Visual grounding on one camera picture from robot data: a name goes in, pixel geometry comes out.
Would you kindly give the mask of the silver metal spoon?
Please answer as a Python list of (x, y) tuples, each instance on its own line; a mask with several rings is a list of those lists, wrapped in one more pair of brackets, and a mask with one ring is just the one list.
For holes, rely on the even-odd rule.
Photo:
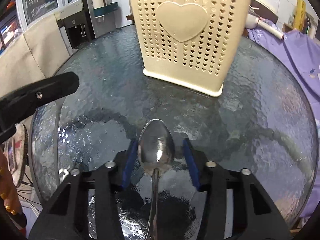
[(160, 119), (150, 120), (138, 139), (138, 159), (152, 180), (151, 207), (145, 239), (157, 239), (157, 205), (159, 179), (172, 166), (175, 145), (167, 126)]

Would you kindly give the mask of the beige cloth cover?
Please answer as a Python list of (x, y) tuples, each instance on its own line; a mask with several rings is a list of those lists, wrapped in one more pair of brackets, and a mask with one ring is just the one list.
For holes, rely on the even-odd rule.
[(68, 58), (55, 15), (41, 19), (1, 54), (1, 96), (53, 76)]

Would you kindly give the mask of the water dispenser machine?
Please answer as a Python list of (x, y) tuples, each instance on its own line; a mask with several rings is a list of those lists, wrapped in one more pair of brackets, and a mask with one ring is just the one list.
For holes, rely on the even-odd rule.
[(64, 27), (71, 48), (76, 49), (113, 31), (117, 9), (117, 2), (94, 9), (93, 0), (74, 0), (62, 8), (57, 23), (59, 27)]

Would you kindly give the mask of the cream perforated utensil holder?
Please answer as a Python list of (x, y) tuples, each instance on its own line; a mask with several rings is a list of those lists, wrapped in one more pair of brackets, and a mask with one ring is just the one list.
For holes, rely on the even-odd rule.
[(130, 0), (146, 76), (218, 97), (251, 0)]

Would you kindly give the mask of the purple floral cloth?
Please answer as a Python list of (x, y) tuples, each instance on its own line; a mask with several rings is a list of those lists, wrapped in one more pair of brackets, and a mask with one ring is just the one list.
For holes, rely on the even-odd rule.
[[(273, 54), (295, 77), (306, 94), (319, 131), (319, 44), (297, 30), (282, 33), (281, 40), (262, 27), (248, 28), (247, 31), (250, 40)], [(319, 164), (312, 171), (296, 143), (280, 132), (274, 132), (273, 135), (285, 146), (289, 146), (294, 163), (299, 164), (303, 173), (313, 182), (308, 201), (300, 214), (301, 218), (308, 219), (319, 202)]]

